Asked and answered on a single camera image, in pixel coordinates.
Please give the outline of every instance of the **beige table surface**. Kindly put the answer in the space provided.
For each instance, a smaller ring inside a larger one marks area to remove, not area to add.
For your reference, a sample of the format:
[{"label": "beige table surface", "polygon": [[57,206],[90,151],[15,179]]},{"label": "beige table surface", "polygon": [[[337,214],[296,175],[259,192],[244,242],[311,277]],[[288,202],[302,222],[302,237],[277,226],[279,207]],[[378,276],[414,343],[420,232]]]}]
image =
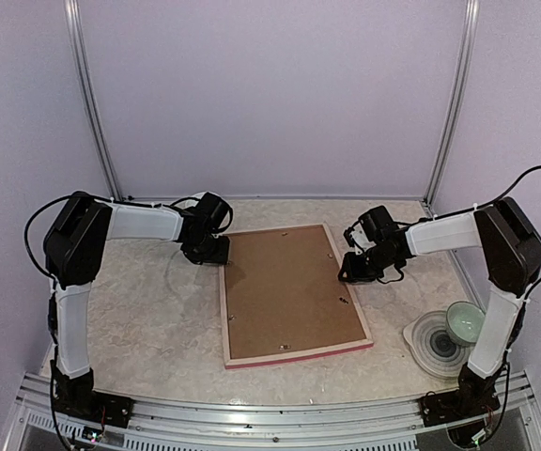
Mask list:
[{"label": "beige table surface", "polygon": [[[418,202],[233,200],[230,231],[327,223],[342,233],[384,204],[396,221],[424,216]],[[89,301],[89,357],[97,389],[143,397],[231,404],[320,404],[420,395],[454,386],[424,373],[402,330],[466,296],[447,255],[416,257],[402,282],[356,286],[375,346],[304,362],[226,370],[218,269],[194,266],[168,241],[106,245]],[[397,277],[393,270],[386,278]],[[41,374],[49,375],[49,368]]]}]

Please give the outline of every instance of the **green bowl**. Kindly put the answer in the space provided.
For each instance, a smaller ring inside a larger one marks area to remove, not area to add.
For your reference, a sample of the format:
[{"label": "green bowl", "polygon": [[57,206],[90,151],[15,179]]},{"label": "green bowl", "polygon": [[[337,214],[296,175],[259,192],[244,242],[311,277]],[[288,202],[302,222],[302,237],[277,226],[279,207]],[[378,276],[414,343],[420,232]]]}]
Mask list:
[{"label": "green bowl", "polygon": [[479,339],[486,314],[473,303],[458,302],[448,307],[446,331],[460,346],[473,346]]}]

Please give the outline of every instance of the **corkboard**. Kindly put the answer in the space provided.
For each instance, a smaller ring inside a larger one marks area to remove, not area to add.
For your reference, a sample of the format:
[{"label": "corkboard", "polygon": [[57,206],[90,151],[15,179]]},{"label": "corkboard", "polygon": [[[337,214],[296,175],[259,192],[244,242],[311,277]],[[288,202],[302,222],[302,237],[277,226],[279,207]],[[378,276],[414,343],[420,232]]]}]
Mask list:
[{"label": "corkboard", "polygon": [[356,295],[339,282],[325,225],[230,234],[220,269],[224,365],[237,368],[370,348]]}]

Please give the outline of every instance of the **metal pole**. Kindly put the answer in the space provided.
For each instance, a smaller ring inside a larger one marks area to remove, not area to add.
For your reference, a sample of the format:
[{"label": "metal pole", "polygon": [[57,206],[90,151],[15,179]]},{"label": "metal pole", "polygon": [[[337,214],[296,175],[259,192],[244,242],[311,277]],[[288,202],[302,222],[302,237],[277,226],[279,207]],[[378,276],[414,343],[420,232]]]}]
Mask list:
[{"label": "metal pole", "polygon": [[66,11],[66,22],[70,33],[70,44],[74,55],[74,63],[79,75],[83,101],[85,102],[85,112],[89,119],[91,132],[95,140],[96,151],[100,159],[101,170],[105,176],[106,185],[110,195],[117,200],[123,198],[122,191],[118,184],[116,172],[112,165],[110,153],[103,136],[100,114],[98,112],[93,85],[89,77],[89,66],[86,60],[85,42],[83,40],[83,29],[81,28],[81,13],[78,0],[64,0],[64,9]]},{"label": "metal pole", "polygon": [[450,147],[452,146],[452,140],[455,135],[458,114],[460,113],[465,86],[467,84],[467,76],[469,74],[469,67],[471,66],[471,54],[473,43],[475,41],[478,14],[479,0],[468,0],[462,42],[460,44],[460,54],[458,56],[458,64],[456,65],[455,86],[452,91],[452,97],[450,98],[450,105],[448,106],[446,123],[441,134],[438,157],[433,165],[429,186],[425,192],[425,202],[429,207],[431,207],[435,201],[443,171],[446,167],[448,154],[450,153]]}]

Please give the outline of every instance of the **wooden frame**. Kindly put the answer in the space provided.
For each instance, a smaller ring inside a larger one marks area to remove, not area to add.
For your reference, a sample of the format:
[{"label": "wooden frame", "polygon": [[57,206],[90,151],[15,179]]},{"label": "wooden frame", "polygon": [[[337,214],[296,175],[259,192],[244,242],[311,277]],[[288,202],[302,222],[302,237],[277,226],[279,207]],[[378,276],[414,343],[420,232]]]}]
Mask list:
[{"label": "wooden frame", "polygon": [[[323,230],[325,231],[329,244],[332,248],[334,260],[337,262],[336,272],[335,272],[337,273],[337,271],[339,271],[339,264],[340,264],[339,262],[342,260],[342,256],[337,249],[337,246],[335,244],[331,231],[329,230],[329,227],[324,223],[312,224],[312,225],[298,225],[298,226],[292,226],[292,227],[272,227],[272,228],[266,228],[266,229],[241,231],[241,232],[237,232],[231,235],[270,231],[270,230],[298,229],[298,228],[306,228],[310,226],[323,227]],[[224,266],[219,267],[219,288],[220,288],[219,291],[220,291],[220,303],[221,303],[221,325],[222,325],[222,336],[223,336],[224,367],[226,369],[237,369],[237,368],[245,368],[245,367],[252,367],[252,366],[298,362],[300,360],[335,355],[335,354],[348,352],[352,350],[364,350],[364,349],[372,348],[373,338],[371,335],[371,331],[368,327],[368,324],[366,322],[366,318],[364,317],[363,310],[358,301],[358,297],[356,296],[356,293],[354,289],[352,288],[352,286],[345,284],[345,287],[348,290],[348,294],[350,296],[350,299],[352,300],[352,303],[358,315],[358,320],[360,321],[361,326],[363,328],[363,332],[365,336],[364,339],[352,341],[348,343],[342,343],[339,345],[327,346],[323,348],[315,348],[311,350],[284,352],[284,353],[277,353],[277,354],[267,355],[267,356],[262,356],[262,357],[231,359]]]}]

